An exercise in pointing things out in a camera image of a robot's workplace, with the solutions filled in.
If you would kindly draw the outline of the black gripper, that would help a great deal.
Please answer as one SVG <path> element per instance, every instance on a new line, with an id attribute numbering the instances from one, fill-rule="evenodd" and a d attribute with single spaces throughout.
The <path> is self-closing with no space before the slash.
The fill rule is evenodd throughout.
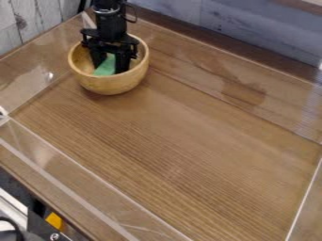
<path id="1" fill-rule="evenodd" d="M 96 28 L 82 28 L 81 44 L 89 49 L 94 68 L 106 58 L 106 53 L 116 56 L 116 73 L 126 72 L 130 58 L 137 57 L 138 41 L 126 33 L 126 24 L 134 24 L 137 17 L 126 17 L 126 9 L 134 7 L 126 0 L 93 0 L 92 11 Z"/>

